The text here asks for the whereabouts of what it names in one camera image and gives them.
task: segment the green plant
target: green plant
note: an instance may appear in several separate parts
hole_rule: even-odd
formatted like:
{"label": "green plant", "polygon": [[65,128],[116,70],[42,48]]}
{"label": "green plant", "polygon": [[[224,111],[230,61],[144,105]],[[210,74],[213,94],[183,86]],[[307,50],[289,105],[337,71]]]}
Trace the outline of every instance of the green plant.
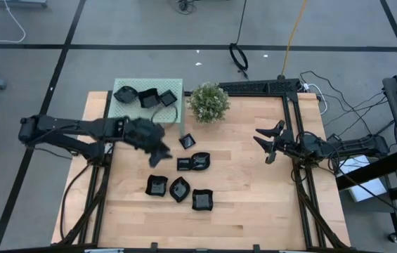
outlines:
{"label": "green plant", "polygon": [[188,101],[188,108],[193,111],[199,123],[214,123],[225,119],[229,109],[228,93],[219,88],[219,84],[206,82],[195,89]]}

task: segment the concrete floor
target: concrete floor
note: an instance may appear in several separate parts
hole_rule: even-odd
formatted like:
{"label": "concrete floor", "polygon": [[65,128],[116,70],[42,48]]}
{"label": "concrete floor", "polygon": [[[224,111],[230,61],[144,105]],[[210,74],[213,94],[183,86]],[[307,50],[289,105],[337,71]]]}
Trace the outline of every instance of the concrete floor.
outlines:
{"label": "concrete floor", "polygon": [[[80,0],[50,0],[47,9],[38,6],[11,11],[27,32],[24,44],[65,43]],[[397,0],[387,0],[397,22]],[[202,0],[190,15],[175,13],[173,0],[86,0],[74,33],[73,44],[118,45],[223,45],[237,39],[243,0]],[[248,1],[242,26],[242,45],[287,44],[300,1]],[[18,39],[20,30],[0,8],[0,39]],[[286,77],[313,70],[357,104],[380,92],[381,80],[397,74],[397,38],[379,0],[310,0],[294,38],[297,46],[342,46],[291,51]],[[380,52],[366,46],[388,47]],[[17,139],[19,119],[37,114],[61,54],[58,49],[0,49],[0,78],[8,88],[0,91],[0,217],[19,170],[24,147]],[[186,90],[202,82],[234,82],[244,78],[227,50],[86,50],[70,49],[54,91],[48,114],[80,118],[89,91],[109,90],[114,78],[182,78]],[[251,80],[275,79],[285,56],[283,50],[245,51]],[[305,75],[323,93],[336,96],[322,80]],[[328,98],[328,122],[343,113],[340,104]],[[325,127],[326,134],[339,134],[352,122],[348,114]],[[376,132],[392,119],[387,104],[365,116]],[[382,135],[395,143],[393,128]],[[358,123],[342,137],[367,134]],[[49,245],[70,162],[35,152],[9,221],[0,249]],[[397,252],[386,239],[393,226],[388,214],[344,209],[351,243],[359,249]]]}

